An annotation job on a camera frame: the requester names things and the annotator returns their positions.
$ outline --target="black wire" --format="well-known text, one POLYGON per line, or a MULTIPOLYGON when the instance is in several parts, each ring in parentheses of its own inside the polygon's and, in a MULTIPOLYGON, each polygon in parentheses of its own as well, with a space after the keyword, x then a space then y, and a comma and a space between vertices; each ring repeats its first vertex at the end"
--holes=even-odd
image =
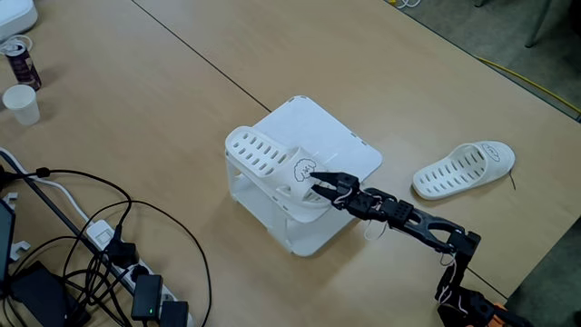
MULTIPOLYGON (((178 224, 180 227, 182 227, 182 229, 183 229, 183 230, 184 230, 184 231, 185 231, 185 232, 186 232, 186 233, 187 233, 187 234, 188 234, 188 235, 189 235, 189 236, 192 238, 192 240, 194 241, 194 243, 195 243, 196 247, 198 248, 198 250, 200 251, 200 254, 202 255, 203 264, 204 264, 204 268, 205 268, 205 271, 206 271, 206 278, 207 278, 207 281, 208 281, 208 308, 207 308, 207 310, 206 310, 206 314, 205 314, 205 316, 204 316, 204 319, 203 319, 203 321, 202 321, 202 325, 201 325, 201 327, 204 327, 204 326, 206 325, 206 322, 208 321, 208 317, 210 316, 210 311, 212 310, 212 279, 211 279, 211 276, 210 276, 210 268, 209 268, 209 266, 208 266, 208 259, 206 258, 206 253, 203 251, 203 248, 202 248, 202 246, 200 245, 200 242, 198 241, 198 239, 197 239, 197 238, 196 238, 196 237, 195 237, 195 236, 192 234, 192 232, 190 232, 190 230, 189 230, 189 229, 188 229, 188 228, 187 228, 187 227, 186 227, 186 226, 185 226, 183 223, 181 223, 181 222, 180 222, 180 221, 178 221, 177 219, 173 218, 173 217, 172 217, 170 214, 168 214, 166 211, 164 211, 164 210, 162 210, 162 209, 160 209, 160 208, 156 207, 156 206, 155 206, 155 205, 153 205, 153 204, 150 204, 150 203, 147 203, 147 202, 144 202, 144 201, 139 201, 139 200, 128 200, 128 201, 131 201, 132 203, 138 203, 138 204, 143 204, 143 205, 146 205, 146 206, 148 206, 148 207, 150 207, 150 208, 154 209, 154 210, 155 210, 155 211, 157 211, 158 213, 161 213, 161 214, 163 214, 164 216, 166 216, 167 218, 169 218, 170 220, 172 220, 174 223, 176 223, 176 224, 178 224)), ((101 208, 101 209, 98 211, 98 213, 100 213, 100 212, 102 212, 102 211, 104 211, 104 210, 106 210, 106 209, 109 209, 109 208, 115 207, 115 206, 117 206, 117 205, 124 204, 124 203, 127 203, 127 201, 120 201, 120 202, 118 202, 118 203, 109 204, 109 205, 107 205, 107 206, 105 206, 105 207, 101 208)))
MULTIPOLYGON (((74 282, 71 282, 71 281, 68 281, 68 280, 67 280, 67 281, 64 281, 64 283, 66 283, 67 285, 69 285, 69 286, 73 287, 73 288, 74 288, 74 289, 76 289, 77 291, 82 291, 82 290, 83 290, 83 287, 82 287, 82 286, 80 286, 80 285, 77 285, 77 284, 76 284, 76 283, 74 283, 74 282)), ((122 326, 122 327, 124 327, 124 326, 125 326, 125 324, 124 324, 124 323, 121 321, 121 319, 119 319, 118 317, 116 317, 116 316, 114 315, 114 313, 113 313, 113 312, 111 312, 111 310, 109 310, 109 308, 107 308, 107 306, 106 306, 106 305, 104 305, 102 302, 98 302, 97 304, 98 304, 98 305, 101 307, 101 309, 103 309, 103 311, 105 311, 105 313, 107 313, 107 314, 108 314, 108 315, 111 317, 111 319, 113 319, 115 322, 117 322, 117 324, 118 324, 118 325, 120 325, 120 326, 122 326)))
POLYGON ((8 302, 8 306, 10 307, 10 309, 12 310, 12 313, 15 315, 16 319, 20 322, 20 324, 23 325, 24 327, 27 327, 25 320, 22 319, 20 314, 16 311, 15 307, 10 302, 10 296, 6 297, 6 301, 8 302))
POLYGON ((36 176, 37 173, 7 173, 8 177, 11 177, 12 180, 17 180, 17 179, 24 179, 26 177, 32 177, 32 176, 36 176))
MULTIPOLYGON (((84 224, 83 228, 81 229, 81 231, 79 232, 79 234, 75 238, 75 241, 73 243, 73 246, 71 247, 71 250, 69 251, 69 253, 68 253, 67 257, 66 257, 66 260, 64 262, 62 277, 65 277, 66 276, 66 269, 67 269, 68 264, 69 264, 69 262, 71 260, 71 257, 73 256, 73 252, 74 252, 74 249, 76 248, 76 245, 83 238, 84 231, 89 226, 89 224, 91 223, 91 221, 97 215, 99 215, 99 213, 101 213, 105 209, 98 210, 96 213, 94 213, 89 218, 89 220, 84 224)), ((100 271, 100 269, 101 269, 101 263, 102 263, 102 258, 103 258, 103 252, 99 252, 96 255, 94 255, 93 258, 91 259, 91 261, 89 262, 89 266, 87 267, 87 271, 89 273, 87 273, 86 276, 85 276, 85 288, 84 288, 84 291, 81 292, 79 294, 79 297, 77 297, 77 299, 76 299, 79 303, 81 303, 81 298, 84 295, 85 296, 85 299, 87 300, 87 302, 83 301, 82 302, 82 305, 79 306, 79 309, 80 308, 85 308, 85 305, 86 304, 95 305, 94 302, 91 302, 91 296, 89 296, 89 294, 90 293, 97 292, 97 290, 103 285, 103 281, 106 280, 107 276, 109 275, 109 272, 111 271, 111 265, 108 265, 107 266, 107 271, 105 273, 105 276, 101 279, 101 282, 96 287, 94 286, 94 282, 96 281, 96 274, 94 274, 93 272, 99 272, 100 271)), ((127 274, 127 272, 123 273, 123 275, 120 275, 121 277, 118 276, 117 279, 116 279, 116 281, 114 282, 114 285, 116 285, 118 282, 120 282, 123 279, 123 276, 125 276, 126 274, 127 274)))
MULTIPOLYGON (((83 274, 83 273, 84 273, 84 274, 87 274, 87 273, 94 273, 94 272, 89 272, 89 271, 88 271, 88 270, 86 270, 86 269, 85 269, 85 270, 76 271, 76 272, 70 272, 69 274, 67 274, 67 275, 64 277, 64 280, 65 280, 65 282, 71 282, 71 281, 69 281, 69 279, 70 279, 71 277, 74 277, 74 276, 76 276, 76 275, 78 275, 78 274, 83 274)), ((105 278, 105 276, 104 276, 104 275, 103 275, 101 272, 97 272, 96 274, 98 274, 98 275, 99 275, 99 276, 100 276, 100 277, 101 277, 103 280, 105 280, 105 285, 106 285, 106 286, 108 287, 108 289, 109 289, 109 290, 108 290, 108 292, 111 294, 111 300, 112 300, 112 302, 113 302, 113 305, 114 305, 114 307, 115 307, 115 310, 117 310, 117 312, 118 312, 118 313, 119 313, 119 315, 121 316, 121 319, 123 319, 123 323, 124 323, 125 325, 127 325, 127 326, 131 326, 131 323, 129 322, 129 320, 127 319, 127 317, 126 317, 126 316, 125 316, 125 314, 123 313, 123 310, 121 309, 121 306, 119 305, 119 301, 117 300, 117 296, 116 296, 115 292, 113 291, 113 287, 110 287, 110 286, 111 286, 111 284, 109 283, 109 281, 107 281, 107 279, 105 278)), ((83 290, 84 290, 84 288, 83 288, 82 286, 79 286, 79 285, 77 285, 77 284, 75 284, 75 283, 74 283, 74 285, 75 285, 75 288, 76 288, 77 290, 79 290, 79 291, 83 291, 83 290)), ((101 305, 104 305, 104 304, 103 304, 103 301, 101 301, 101 300, 99 300, 99 299, 97 299, 97 300, 96 300, 96 303, 97 303, 97 304, 99 304, 100 306, 101 306, 101 305)))
POLYGON ((482 281, 483 283, 485 283, 486 285, 488 285, 488 287, 490 287, 491 289, 493 289, 493 290, 494 290, 494 292, 497 292, 497 293, 498 293, 498 295, 502 296, 502 297, 503 297, 505 300, 507 300, 507 301, 508 301, 508 297, 507 297, 505 294, 503 294, 501 291, 499 291, 499 290, 498 290, 496 287, 492 286, 492 284, 491 284, 490 282, 487 282, 487 280, 485 280, 484 278, 480 277, 480 275, 479 275, 479 274, 477 274, 477 273, 476 273, 475 271, 473 271, 472 269, 470 269, 470 267, 467 267, 466 269, 467 269, 469 272, 471 272, 471 273, 474 273, 474 275, 475 275, 475 276, 476 276, 476 277, 477 277, 477 278, 478 278, 480 281, 482 281))
MULTIPOLYGON (((97 298, 98 301, 102 301, 104 299, 104 297, 107 295, 107 293, 109 291, 113 290, 113 287, 115 287, 123 277, 125 277, 125 275, 129 272, 129 268, 125 269, 119 276, 117 276, 117 278, 115 278, 115 280, 111 283, 111 285, 108 285, 107 288, 103 291, 102 295, 99 296, 97 298)), ((105 275, 104 277, 102 277, 101 281, 105 282, 107 281, 106 279, 107 275, 105 275)), ((90 292, 87 296, 89 298, 85 298, 84 302, 88 302, 90 300, 90 297, 94 297, 96 296, 97 291, 99 291, 99 288, 101 288, 101 284, 97 285, 96 287, 94 287, 94 291, 90 292)))
MULTIPOLYGON (((79 293, 78 297, 76 298, 76 301, 77 301, 77 303, 79 303, 79 305, 77 306, 77 308, 73 312, 68 312, 68 313, 70 313, 71 316, 75 316, 79 311, 84 310, 86 308, 87 304, 88 305, 98 304, 99 301, 92 302, 91 298, 96 295, 96 293, 99 291, 99 289, 101 288, 101 286, 104 283, 106 286, 110 285, 107 281, 107 277, 109 276, 109 272, 111 271, 111 266, 110 265, 107 266, 107 271, 105 272, 105 275, 103 275, 100 272, 102 262, 103 262, 103 252, 100 252, 100 253, 97 253, 96 255, 93 256, 93 258, 89 262, 89 265, 87 266, 87 269, 73 272, 73 275, 76 275, 79 272, 81 272, 81 273, 84 272, 85 279, 84 279, 84 288, 79 293), (97 286, 95 286, 94 284, 97 281, 97 277, 100 277, 101 281, 97 284, 97 286)), ((123 278, 123 276, 121 276, 121 278, 116 280, 116 281, 117 282, 120 281, 123 278)), ((70 277, 66 277, 66 275, 65 275, 62 278, 64 281, 66 281, 70 277)), ((106 289, 105 294, 106 294, 106 292, 109 292, 112 290, 113 290, 113 287, 106 289)))
POLYGON ((512 182, 512 188, 516 191, 517 185, 515 184, 515 179, 512 178, 512 169, 508 171, 508 176, 510 177, 510 182, 512 182))
MULTIPOLYGON (((17 274, 18 272, 20 272, 20 270, 21 270, 21 269, 22 269, 22 267, 25 265, 25 263, 26 263, 26 262, 27 262, 27 261, 28 261, 30 258, 32 258, 32 257, 33 257, 33 255, 34 255, 35 253, 37 253, 37 252, 39 252, 40 250, 42 250, 43 248, 45 248, 45 246, 48 246, 49 244, 51 244, 51 243, 54 243, 54 242, 56 242, 56 241, 60 241, 60 240, 66 240, 66 239, 68 239, 68 240, 75 239, 75 240, 76 240, 76 239, 77 239, 77 237, 74 237, 74 236, 59 236, 59 237, 55 237, 54 239, 51 239, 51 240, 49 240, 49 241, 46 241, 46 242, 42 243, 41 245, 39 245, 38 247, 36 247, 34 250, 32 250, 32 251, 31 251, 29 254, 27 254, 25 258, 23 258, 23 260, 20 262, 20 264, 18 265, 18 267, 16 267, 16 270, 15 270, 15 273, 13 274, 13 276, 16 276, 16 274, 17 274)), ((124 317, 123 311, 121 310, 121 306, 119 305, 119 303, 118 303, 118 301, 117 301, 117 298, 116 298, 116 295, 115 295, 115 293, 113 292, 113 289, 111 290, 111 298, 112 298, 113 305, 115 306, 115 309, 116 309, 116 310, 117 310, 117 311, 120 313, 120 315, 121 315, 121 316, 122 316, 122 318, 123 318, 123 317, 124 317)), ((9 317, 6 315, 6 308, 5 308, 5 306, 6 306, 6 302, 7 302, 7 299, 5 299, 5 301, 4 301, 4 303, 3 303, 3 311, 5 312, 5 316, 6 316, 6 319, 8 320, 8 323, 10 323, 10 325, 11 325, 11 326, 14 326, 14 324, 13 324, 13 323, 10 321, 10 318, 9 318, 9 317)), ((97 302, 97 304, 99 304, 99 306, 102 306, 102 307, 104 306, 104 304, 103 304, 102 302, 97 302)), ((130 323, 128 323, 128 322, 129 322, 129 320, 128 320, 126 317, 124 317, 124 319, 123 319, 123 320, 124 320, 125 322, 122 322, 122 324, 121 324, 122 326, 124 326, 124 325, 131 326, 131 324, 130 324, 130 323)))
POLYGON ((15 327, 14 323, 8 317, 8 312, 6 311, 6 302, 8 302, 8 298, 4 298, 2 301, 2 311, 4 312, 4 316, 6 317, 6 321, 10 324, 11 327, 15 327))
POLYGON ((131 196, 129 196, 129 194, 122 189, 121 187, 117 186, 115 183, 109 182, 107 180, 105 180, 104 178, 95 176, 93 174, 90 173, 85 173, 85 172, 79 172, 76 170, 70 170, 70 169, 52 169, 49 171, 50 173, 71 173, 71 174, 78 174, 84 177, 88 177, 91 179, 94 179, 95 181, 101 182, 101 183, 105 183, 111 187, 113 187, 115 190, 119 191, 121 194, 123 194, 123 196, 125 198, 127 198, 127 208, 125 209, 125 212, 123 213, 123 215, 121 216, 121 220, 119 221, 118 225, 123 225, 123 222, 125 221, 125 218, 127 218, 127 214, 129 214, 129 212, 131 211, 131 205, 132 205, 132 201, 131 201, 131 196))
POLYGON ((18 272, 20 272, 20 269, 25 265, 25 263, 28 259, 30 259, 35 253, 37 253, 38 251, 43 249, 45 246, 49 245, 50 243, 54 243, 56 241, 65 240, 65 239, 75 239, 75 238, 76 237, 74 237, 74 236, 59 236, 59 237, 55 237, 52 240, 49 240, 49 241, 46 241, 46 242, 40 244, 37 248, 35 248, 29 254, 27 254, 26 257, 20 262, 18 267, 16 267, 16 270, 15 270, 15 273, 13 274, 13 276, 16 276, 16 274, 18 272))

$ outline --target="white slide sandal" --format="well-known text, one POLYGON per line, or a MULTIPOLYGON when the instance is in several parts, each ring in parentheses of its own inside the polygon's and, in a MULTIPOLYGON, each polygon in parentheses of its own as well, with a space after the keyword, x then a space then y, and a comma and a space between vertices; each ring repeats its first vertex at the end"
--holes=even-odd
POLYGON ((240 126, 226 138, 227 154, 241 172, 253 176, 280 208, 301 223, 310 223, 330 207, 330 201, 311 187, 313 172, 327 172, 316 154, 300 146, 289 147, 253 127, 240 126))
POLYGON ((412 184, 422 198, 438 200, 504 176, 515 160, 512 149, 498 141, 462 144, 444 159, 417 171, 412 184))

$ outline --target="black cable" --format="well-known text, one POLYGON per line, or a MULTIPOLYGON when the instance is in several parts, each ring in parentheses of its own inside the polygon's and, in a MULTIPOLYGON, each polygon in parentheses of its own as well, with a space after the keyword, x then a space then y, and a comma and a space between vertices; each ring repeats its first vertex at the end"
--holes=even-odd
MULTIPOLYGON (((115 280, 114 280, 114 281, 111 283, 111 285, 107 286, 107 288, 106 288, 106 289, 103 291, 102 295, 101 295, 101 296, 99 296, 99 297, 97 297, 97 300, 98 300, 98 301, 102 301, 102 300, 103 300, 103 298, 104 298, 104 297, 107 295, 107 293, 108 293, 109 291, 112 291, 112 290, 113 290, 113 287, 115 287, 115 286, 116 286, 116 285, 117 285, 117 284, 118 284, 118 283, 121 281, 121 279, 122 279, 123 277, 125 277, 125 275, 126 275, 128 272, 129 272, 129 268, 128 268, 128 269, 125 269, 125 270, 124 270, 124 271, 123 271, 123 272, 122 272, 122 273, 121 273, 119 276, 117 276, 117 277, 115 278, 115 280)), ((107 281, 106 277, 107 277, 107 275, 105 275, 104 277, 102 277, 101 281, 103 281, 103 282, 107 281)), ((88 293, 88 294, 86 295, 87 297, 85 297, 85 300, 84 300, 84 302, 87 302, 87 303, 88 303, 88 301, 90 300, 90 298, 91 298, 91 297, 94 297, 94 296, 96 296, 96 293, 99 291, 99 288, 101 288, 101 284, 99 284, 99 285, 97 285, 96 287, 94 287, 94 291, 92 291, 92 292, 90 292, 90 293, 88 293)))
POLYGON ((6 302, 8 302, 8 298, 4 298, 2 301, 2 311, 4 312, 4 316, 6 317, 6 321, 10 324, 10 327, 15 327, 14 323, 8 317, 8 312, 6 311, 6 302))
MULTIPOLYGON (((209 268, 209 265, 208 265, 208 260, 206 258, 206 253, 203 251, 203 248, 200 245, 200 242, 198 241, 198 239, 192 234, 192 232, 190 232, 190 230, 183 223, 181 223, 177 219, 173 218, 166 211, 164 211, 164 210, 156 207, 153 204, 150 204, 150 203, 147 203, 147 202, 144 202, 144 201, 139 201, 139 200, 129 200, 129 201, 131 201, 132 203, 138 203, 138 204, 146 205, 146 206, 154 209, 158 213, 163 214, 164 216, 166 216, 167 218, 169 218, 170 220, 172 220, 174 223, 178 224, 192 238, 192 240, 194 241, 196 247, 200 251, 200 254, 202 255, 202 259, 203 259, 204 268, 205 268, 205 271, 206 271, 206 278, 207 278, 207 281, 208 281, 208 308, 206 310, 206 314, 204 316, 204 319, 203 319, 202 325, 201 325, 201 327, 204 327, 206 325, 206 322, 208 321, 208 317, 210 316, 210 311, 212 310, 212 279, 211 279, 211 276, 210 276, 210 268, 209 268)), ((124 204, 124 203, 127 203, 127 201, 120 201, 118 203, 109 204, 109 205, 101 208, 98 211, 98 213, 103 212, 106 209, 115 207, 117 205, 124 204)))
POLYGON ((121 220, 119 221, 119 223, 117 224, 118 226, 123 225, 123 222, 125 221, 125 218, 127 218, 127 214, 129 214, 129 212, 131 211, 131 205, 132 205, 132 201, 131 201, 131 196, 129 196, 129 194, 122 189, 121 187, 117 186, 115 183, 109 182, 107 180, 105 180, 104 178, 95 176, 93 174, 90 173, 85 173, 85 172, 79 172, 76 170, 70 170, 70 169, 52 169, 49 171, 50 173, 70 173, 70 174, 78 174, 84 177, 88 177, 91 179, 94 179, 95 181, 101 182, 101 183, 105 183, 111 187, 113 187, 115 190, 119 191, 121 194, 123 194, 123 196, 125 198, 127 198, 127 208, 125 209, 125 212, 123 213, 123 215, 121 216, 121 220))
MULTIPOLYGON (((86 308, 87 304, 88 305, 97 304, 97 302, 91 301, 91 297, 96 295, 99 288, 101 288, 101 286, 104 283, 105 283, 105 285, 109 285, 109 283, 107 281, 107 277, 109 276, 111 266, 107 267, 108 269, 105 272, 105 275, 101 274, 101 264, 103 262, 102 259, 103 259, 103 252, 97 253, 96 255, 93 256, 93 258, 89 262, 87 269, 74 272, 74 273, 84 272, 85 278, 84 278, 84 288, 82 289, 82 291, 79 293, 79 295, 76 298, 76 302, 79 303, 79 305, 77 306, 77 308, 73 312, 67 313, 70 316, 75 316, 79 311, 84 310, 86 308), (97 277, 100 277, 101 281, 95 287, 94 284, 97 281, 97 277)), ((66 275, 63 276, 62 278, 64 281, 67 280, 66 275)))
POLYGON ((15 315, 16 319, 18 320, 18 322, 20 322, 20 324, 23 327, 27 327, 25 320, 22 319, 22 317, 20 316, 20 314, 16 311, 15 307, 12 305, 12 303, 10 302, 10 296, 6 297, 6 301, 8 302, 8 306, 10 307, 10 309, 12 310, 12 313, 15 315))
MULTIPOLYGON (((71 257, 73 256, 73 252, 74 249, 76 248, 76 245, 79 243, 79 241, 83 238, 83 234, 84 231, 86 230, 86 228, 89 226, 89 224, 91 223, 91 221, 99 214, 101 213, 103 210, 105 209, 101 209, 98 210, 96 213, 94 213, 89 220, 84 224, 83 228, 81 229, 81 231, 79 232, 79 234, 77 235, 77 237, 75 238, 75 241, 73 243, 73 246, 71 247, 71 250, 69 251, 66 260, 64 262, 64 267, 63 267, 63 274, 62 277, 66 276, 66 269, 68 267, 68 264, 71 260, 71 257)), ((101 268, 101 263, 103 259, 103 252, 99 252, 96 253, 94 255, 94 257, 91 259, 91 261, 89 262, 89 266, 87 267, 87 271, 89 273, 86 274, 85 276, 85 288, 84 291, 81 292, 81 294, 79 294, 79 297, 76 299, 78 302, 81 301, 81 298, 83 295, 85 295, 85 299, 88 302, 84 302, 83 305, 81 305, 79 308, 81 307, 85 307, 85 304, 89 304, 89 305, 94 305, 93 302, 91 302, 91 296, 87 296, 88 294, 90 294, 92 292, 92 290, 95 290, 95 292, 97 292, 97 290, 101 287, 101 285, 103 285, 103 281, 106 280, 107 276, 109 275, 109 272, 111 271, 111 265, 109 265, 107 267, 107 271, 105 273, 105 277, 102 278, 101 282, 96 286, 96 288, 94 287, 94 281, 95 281, 95 274, 94 273, 90 273, 90 272, 99 272, 100 268, 101 268)), ((116 281, 114 282, 114 284, 117 284, 118 282, 121 282, 123 280, 123 276, 125 276, 127 274, 127 272, 123 273, 123 275, 117 275, 116 281)))
MULTIPOLYGON (((42 243, 41 245, 39 245, 38 247, 36 247, 34 250, 32 250, 32 251, 31 251, 29 254, 27 254, 25 258, 23 258, 23 260, 20 262, 20 264, 18 265, 18 267, 16 267, 16 269, 15 269, 15 273, 13 274, 13 276, 16 276, 16 274, 17 274, 18 272, 20 272, 20 270, 21 270, 21 269, 22 269, 22 267, 25 265, 25 263, 26 263, 26 262, 27 262, 27 261, 28 261, 30 258, 32 258, 32 257, 33 257, 33 255, 34 255, 35 253, 37 253, 37 252, 39 252, 40 250, 42 250, 43 248, 45 248, 45 246, 48 246, 49 244, 51 244, 51 243, 54 243, 54 242, 56 242, 56 241, 60 241, 60 240, 66 240, 66 239, 68 239, 68 240, 77 240, 77 237, 74 237, 74 236, 59 236, 59 237, 55 237, 54 239, 51 239, 51 240, 49 240, 49 241, 46 241, 46 242, 42 243)), ((116 308, 118 311, 121 311, 121 307, 120 307, 120 305, 119 305, 119 303, 118 303, 118 301, 117 301, 117 298, 116 298, 116 296, 115 296, 115 294, 114 294, 113 290, 111 290, 111 292, 112 292, 112 301, 113 301, 113 305, 115 306, 115 308, 116 308)), ((10 318, 7 318, 7 320, 8 320, 8 322, 11 324, 11 326, 14 326, 14 325, 13 325, 13 323, 10 321, 10 318)), ((127 322, 123 322, 123 324, 121 324, 121 325, 122 325, 122 326, 124 326, 124 325, 131 326, 131 324, 127 324, 127 322)))
MULTIPOLYGON (((67 285, 73 287, 74 289, 76 289, 77 291, 82 291, 83 287, 80 285, 77 285, 74 282, 71 281, 64 281, 64 283, 66 283, 67 285)), ((107 308, 106 305, 104 305, 102 302, 98 302, 97 303, 99 305, 99 307, 101 307, 101 309, 103 309, 103 311, 105 311, 105 313, 107 313, 107 315, 109 315, 109 317, 111 317, 111 319, 113 319, 118 325, 124 327, 125 324, 121 321, 121 319, 119 319, 117 316, 114 315, 114 313, 109 310, 109 308, 107 308)))
POLYGON ((56 241, 66 240, 66 239, 74 240, 74 239, 76 239, 76 237, 74 237, 74 236, 59 236, 59 237, 55 237, 52 240, 48 240, 48 241, 40 244, 38 247, 36 247, 34 250, 32 250, 29 254, 27 254, 26 257, 20 262, 18 267, 16 267, 16 270, 15 270, 15 273, 13 274, 13 276, 16 276, 16 274, 18 272, 20 272, 20 269, 25 265, 25 263, 26 263, 26 261, 28 261, 28 259, 30 259, 35 253, 39 252, 45 246, 49 245, 50 243, 54 243, 56 241))
MULTIPOLYGON (((89 271, 85 269, 85 270, 80 270, 80 271, 76 271, 76 272, 70 272, 70 273, 68 273, 68 274, 67 274, 67 275, 64 277, 64 280, 65 280, 65 282, 70 282, 70 281, 69 281, 69 279, 70 279, 71 277, 74 277, 74 276, 76 276, 76 275, 78 275, 78 274, 83 274, 83 273, 84 273, 84 274, 87 274, 87 273, 89 273, 89 271)), ((129 322, 129 320, 127 319, 127 317, 126 317, 126 316, 125 316, 125 314, 123 313, 123 310, 121 309, 121 306, 119 305, 119 301, 117 300, 117 296, 115 295, 115 292, 113 291, 113 288, 112 288, 112 287, 110 287, 110 286, 111 286, 111 284, 109 283, 109 281, 107 281, 107 280, 106 280, 106 278, 104 277, 104 275, 103 275, 101 272, 97 272, 97 274, 98 274, 98 275, 99 275, 99 276, 100 276, 100 277, 101 277, 103 280, 105 280, 105 285, 108 287, 108 289, 109 289, 109 291, 108 291, 108 292, 111 294, 111 300, 112 300, 112 302, 113 302, 113 306, 115 307, 115 309, 117 310, 117 312, 118 312, 118 313, 119 313, 119 315, 121 316, 121 319, 123 320, 123 323, 124 323, 125 325, 127 325, 127 326, 131 326, 131 323, 129 322)), ((78 287, 78 288, 77 288, 77 290, 79 290, 79 291, 83 291, 83 290, 84 290, 84 288, 83 288, 82 286, 79 286, 79 285, 77 285, 77 284, 75 284, 75 286, 76 286, 75 288, 77 288, 77 287, 78 287)), ((100 303, 100 304, 103 304, 103 301, 101 301, 101 300, 98 300, 98 299, 97 299, 97 301, 96 301, 96 302, 97 302, 97 304, 99 304, 99 303, 100 303)))
MULTIPOLYGON (((5 154, 4 152, 0 152, 0 156, 2 156, 9 164, 10 166, 12 166, 12 168, 19 174, 22 174, 22 172, 20 171, 18 165, 15 163, 15 161, 12 160, 12 157, 10 157, 10 155, 5 154)), ((53 201, 46 196, 46 194, 36 185, 36 183, 34 182, 34 180, 30 179, 30 178, 25 178, 25 182, 28 184, 28 186, 41 198, 41 200, 43 200, 43 202, 53 211, 53 213, 75 234, 78 235, 79 234, 79 230, 76 227, 76 225, 71 222, 70 219, 68 219, 68 217, 66 217, 66 215, 59 209, 59 207, 53 203, 53 201)), ((65 237, 60 237, 58 239, 62 239, 62 238, 71 238, 71 236, 65 236, 65 237)), ((99 253, 98 249, 85 237, 81 238, 81 241, 83 242, 83 244, 89 249, 89 251, 91 251, 92 253, 99 253)), ((112 274, 117 276, 118 272, 113 270, 112 274)), ((125 290, 127 290, 127 292, 131 295, 133 295, 134 290, 133 288, 125 281, 122 280, 122 285, 125 288, 125 290)))
POLYGON ((5 172, 5 176, 8 177, 9 180, 17 180, 17 179, 24 179, 26 177, 37 176, 37 173, 9 173, 5 172))
POLYGON ((474 275, 480 280, 482 281, 484 284, 488 285, 488 287, 490 287, 491 289, 494 290, 494 292, 497 292, 498 295, 502 296, 505 300, 508 301, 508 297, 506 297, 505 294, 503 294, 501 291, 499 291, 496 287, 492 286, 492 284, 490 282, 487 282, 487 280, 485 280, 484 278, 480 277, 479 274, 477 274, 475 271, 473 271, 472 269, 470 269, 470 267, 466 267, 466 269, 471 272, 474 273, 474 275))

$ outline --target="electrical outlet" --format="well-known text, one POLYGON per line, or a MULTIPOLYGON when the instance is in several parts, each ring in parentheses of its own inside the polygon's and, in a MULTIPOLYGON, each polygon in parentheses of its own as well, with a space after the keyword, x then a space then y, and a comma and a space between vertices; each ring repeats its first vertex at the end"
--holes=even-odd
MULTIPOLYGON (((109 223, 107 223, 104 220, 97 221, 89 228, 87 228, 87 236, 89 240, 94 246, 97 247, 97 249, 101 251, 103 251, 105 247, 107 247, 107 244, 109 244, 109 242, 113 238, 113 234, 114 234, 113 228, 109 225, 109 223)), ((147 265, 147 263, 145 263, 142 259, 139 259, 138 264, 146 268, 149 274, 155 274, 153 270, 147 265)), ((123 272, 123 268, 121 267, 113 265, 113 268, 118 273, 123 272)), ((128 287, 130 287, 132 291, 135 291, 135 282, 131 279, 132 269, 133 267, 130 268, 130 271, 123 277, 123 279, 125 283, 128 285, 128 287)), ((162 310, 161 307, 163 305, 163 302, 165 301, 178 301, 178 299, 164 284, 162 287, 162 300, 160 301, 160 316, 162 310)), ((188 313, 188 327, 193 327, 194 324, 195 320, 193 319, 193 315, 191 313, 188 313)))

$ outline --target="chair leg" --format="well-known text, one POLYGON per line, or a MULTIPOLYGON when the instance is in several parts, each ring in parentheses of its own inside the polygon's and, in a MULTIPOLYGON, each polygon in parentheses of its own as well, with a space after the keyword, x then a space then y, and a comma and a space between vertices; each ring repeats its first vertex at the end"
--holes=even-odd
POLYGON ((541 8, 541 13, 538 16, 537 21, 535 22, 535 27, 533 28, 533 32, 528 37, 528 40, 527 40, 527 43, 525 44, 525 47, 531 47, 531 46, 535 45, 535 42, 537 41, 538 30, 541 29, 541 25, 545 21, 545 17, 547 17, 548 8, 551 6, 551 1, 552 0, 545 0, 545 2, 543 3, 543 8, 541 8))
POLYGON ((581 311, 575 312, 575 324, 581 327, 581 311))

